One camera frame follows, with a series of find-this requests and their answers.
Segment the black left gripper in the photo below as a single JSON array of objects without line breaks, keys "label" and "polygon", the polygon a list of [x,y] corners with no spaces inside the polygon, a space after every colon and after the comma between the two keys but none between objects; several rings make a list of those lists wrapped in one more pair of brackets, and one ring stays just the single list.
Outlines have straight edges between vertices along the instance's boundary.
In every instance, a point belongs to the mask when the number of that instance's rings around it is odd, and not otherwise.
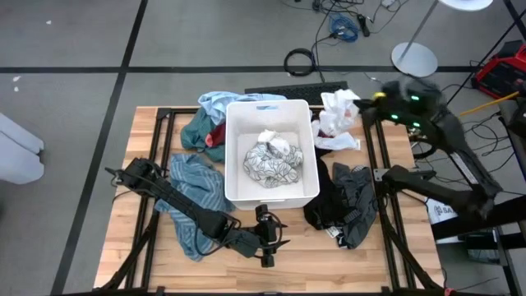
[{"label": "black left gripper", "polygon": [[281,238],[281,221],[277,215],[269,211],[267,205],[260,205],[256,208],[256,221],[258,224],[255,230],[260,237],[259,249],[262,251],[261,266],[274,267],[274,254],[290,240]]}]

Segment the grey white leaf print garment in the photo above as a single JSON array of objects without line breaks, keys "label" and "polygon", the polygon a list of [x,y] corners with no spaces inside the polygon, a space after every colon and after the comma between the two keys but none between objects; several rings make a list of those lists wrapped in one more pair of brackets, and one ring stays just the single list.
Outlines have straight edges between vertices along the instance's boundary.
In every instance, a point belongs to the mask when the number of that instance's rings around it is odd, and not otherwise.
[{"label": "grey white leaf print garment", "polygon": [[276,188],[298,183],[303,152],[290,144],[278,132],[264,130],[256,144],[246,153],[242,163],[248,177],[264,188]]}]

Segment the white plastic bin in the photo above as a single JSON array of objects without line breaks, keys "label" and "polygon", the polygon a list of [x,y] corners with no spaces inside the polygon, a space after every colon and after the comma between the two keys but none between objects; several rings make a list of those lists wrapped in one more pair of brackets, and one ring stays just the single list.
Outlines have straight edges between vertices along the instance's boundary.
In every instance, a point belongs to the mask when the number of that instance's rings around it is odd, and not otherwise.
[{"label": "white plastic bin", "polygon": [[[265,130],[302,150],[296,183],[265,188],[243,169],[247,152]],[[271,210],[305,206],[320,192],[309,105],[302,99],[235,102],[227,106],[224,195],[239,210],[266,204]]]}]

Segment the dark teal dotted shirt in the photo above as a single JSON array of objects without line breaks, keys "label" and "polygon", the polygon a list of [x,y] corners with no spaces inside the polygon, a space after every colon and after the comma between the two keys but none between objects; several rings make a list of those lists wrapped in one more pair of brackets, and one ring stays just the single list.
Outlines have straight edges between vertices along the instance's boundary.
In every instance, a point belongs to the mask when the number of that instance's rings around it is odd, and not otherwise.
[{"label": "dark teal dotted shirt", "polygon": [[206,137],[215,130],[216,124],[203,108],[199,108],[193,119],[181,131],[181,143],[185,150],[196,150],[204,153],[213,162],[225,161],[225,146],[209,147]]}]

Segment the light blue geometric print shirt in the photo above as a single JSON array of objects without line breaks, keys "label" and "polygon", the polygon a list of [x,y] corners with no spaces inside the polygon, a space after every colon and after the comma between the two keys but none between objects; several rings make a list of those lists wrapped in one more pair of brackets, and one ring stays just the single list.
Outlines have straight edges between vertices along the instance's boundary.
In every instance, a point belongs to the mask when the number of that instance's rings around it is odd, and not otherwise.
[{"label": "light blue geometric print shirt", "polygon": [[212,122],[218,126],[223,124],[226,120],[227,106],[234,102],[250,102],[250,101],[270,101],[270,100],[286,100],[282,95],[272,94],[245,94],[240,95],[228,91],[211,91],[203,94],[198,103],[205,110],[205,113],[210,117]]}]

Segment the black garment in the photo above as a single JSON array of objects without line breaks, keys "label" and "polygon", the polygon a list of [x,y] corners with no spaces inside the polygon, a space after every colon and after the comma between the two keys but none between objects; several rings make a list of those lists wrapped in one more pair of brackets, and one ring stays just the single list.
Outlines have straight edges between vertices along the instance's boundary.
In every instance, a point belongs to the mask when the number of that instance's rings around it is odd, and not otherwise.
[{"label": "black garment", "polygon": [[329,153],[329,150],[315,148],[320,191],[303,207],[307,223],[317,230],[343,228],[347,224],[344,217],[348,209],[343,204],[344,195],[332,182],[328,167],[321,158]]}]

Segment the black floor vent grate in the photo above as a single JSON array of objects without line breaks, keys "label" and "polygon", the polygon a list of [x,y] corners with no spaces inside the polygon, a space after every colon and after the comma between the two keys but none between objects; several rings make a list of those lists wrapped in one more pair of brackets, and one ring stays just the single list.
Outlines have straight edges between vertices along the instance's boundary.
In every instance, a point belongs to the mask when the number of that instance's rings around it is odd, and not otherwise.
[{"label": "black floor vent grate", "polygon": [[268,86],[245,89],[246,94],[282,95],[287,99],[304,99],[309,105],[323,105],[321,94],[348,89],[346,81],[301,84],[292,86]]}]

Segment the black power adapter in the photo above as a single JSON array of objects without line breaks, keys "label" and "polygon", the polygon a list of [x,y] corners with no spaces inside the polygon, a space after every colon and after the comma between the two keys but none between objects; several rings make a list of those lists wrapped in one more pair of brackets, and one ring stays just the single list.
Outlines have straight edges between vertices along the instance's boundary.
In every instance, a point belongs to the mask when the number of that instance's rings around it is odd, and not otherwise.
[{"label": "black power adapter", "polygon": [[368,18],[364,16],[363,14],[357,14],[357,20],[358,24],[360,26],[360,31],[362,32],[364,37],[369,37],[371,32],[369,31],[367,20]]}]

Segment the teal striped shirt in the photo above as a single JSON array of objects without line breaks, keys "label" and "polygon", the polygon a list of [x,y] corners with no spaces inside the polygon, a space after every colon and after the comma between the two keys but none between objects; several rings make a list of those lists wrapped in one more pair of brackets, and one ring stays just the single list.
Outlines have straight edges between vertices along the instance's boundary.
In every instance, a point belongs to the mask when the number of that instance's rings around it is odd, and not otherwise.
[{"label": "teal striped shirt", "polygon": [[[205,209],[225,213],[235,210],[233,203],[224,195],[223,174],[197,154],[173,154],[169,178],[172,187]],[[200,261],[203,256],[198,251],[211,251],[213,241],[196,228],[194,220],[163,200],[155,203],[155,209],[170,215],[177,240],[189,259]]]}]

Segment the red garment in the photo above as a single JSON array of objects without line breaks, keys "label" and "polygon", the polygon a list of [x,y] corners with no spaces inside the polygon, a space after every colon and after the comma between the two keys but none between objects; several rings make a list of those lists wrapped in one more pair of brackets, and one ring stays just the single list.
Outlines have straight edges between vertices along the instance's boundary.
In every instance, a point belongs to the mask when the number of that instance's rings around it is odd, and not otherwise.
[{"label": "red garment", "polygon": [[221,146],[225,142],[226,134],[226,123],[218,125],[214,130],[212,130],[205,137],[205,145],[207,147],[216,147]]}]

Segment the white printed box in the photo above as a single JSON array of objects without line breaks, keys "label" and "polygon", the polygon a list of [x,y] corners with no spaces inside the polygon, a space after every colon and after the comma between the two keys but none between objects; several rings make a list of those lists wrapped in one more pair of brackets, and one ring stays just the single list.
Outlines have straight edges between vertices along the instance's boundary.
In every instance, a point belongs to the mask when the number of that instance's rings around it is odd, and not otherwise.
[{"label": "white printed box", "polygon": [[437,224],[458,216],[450,206],[431,198],[426,200],[426,205],[431,224]]}]

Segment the red and black case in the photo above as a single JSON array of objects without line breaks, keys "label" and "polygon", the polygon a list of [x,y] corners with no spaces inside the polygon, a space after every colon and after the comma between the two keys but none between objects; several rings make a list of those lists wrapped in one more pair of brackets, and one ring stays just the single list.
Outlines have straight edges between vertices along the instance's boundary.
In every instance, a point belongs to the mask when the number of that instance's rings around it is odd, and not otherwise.
[{"label": "red and black case", "polygon": [[518,91],[520,82],[526,82],[526,44],[522,40],[505,42],[471,79],[474,89],[494,99]]}]

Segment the dark grey equipment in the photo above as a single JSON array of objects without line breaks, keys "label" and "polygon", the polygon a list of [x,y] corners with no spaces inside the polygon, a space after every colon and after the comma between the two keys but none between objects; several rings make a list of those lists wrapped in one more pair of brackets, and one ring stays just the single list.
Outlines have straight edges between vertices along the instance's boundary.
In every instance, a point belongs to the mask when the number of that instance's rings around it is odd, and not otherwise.
[{"label": "dark grey equipment", "polygon": [[512,93],[501,99],[499,108],[501,122],[526,181],[526,80],[518,79],[514,82]]}]

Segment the black metal stand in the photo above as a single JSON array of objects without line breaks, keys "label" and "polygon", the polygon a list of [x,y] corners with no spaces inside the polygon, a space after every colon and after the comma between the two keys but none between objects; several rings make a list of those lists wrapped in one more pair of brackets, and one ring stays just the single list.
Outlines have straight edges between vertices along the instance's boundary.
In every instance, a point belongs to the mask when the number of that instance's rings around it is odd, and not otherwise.
[{"label": "black metal stand", "polygon": [[[514,234],[502,234],[501,226],[506,224],[517,224],[520,231]],[[490,243],[488,239],[479,239],[478,246],[480,249],[494,248],[500,253],[500,256],[504,259],[502,268],[510,294],[512,296],[520,296],[522,294],[510,259],[509,250],[526,249],[526,195],[494,206],[493,211],[485,220],[470,220],[469,218],[458,216],[436,223],[431,228],[436,239],[496,228],[496,241]]]}]

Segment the white furniture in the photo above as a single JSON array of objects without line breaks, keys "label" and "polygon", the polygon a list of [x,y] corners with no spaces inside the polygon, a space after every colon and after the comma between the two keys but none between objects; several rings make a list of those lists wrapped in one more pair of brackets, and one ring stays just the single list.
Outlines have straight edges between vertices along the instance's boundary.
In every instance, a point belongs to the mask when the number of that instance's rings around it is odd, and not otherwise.
[{"label": "white furniture", "polygon": [[44,175],[39,153],[44,142],[0,113],[0,180],[17,185]]}]

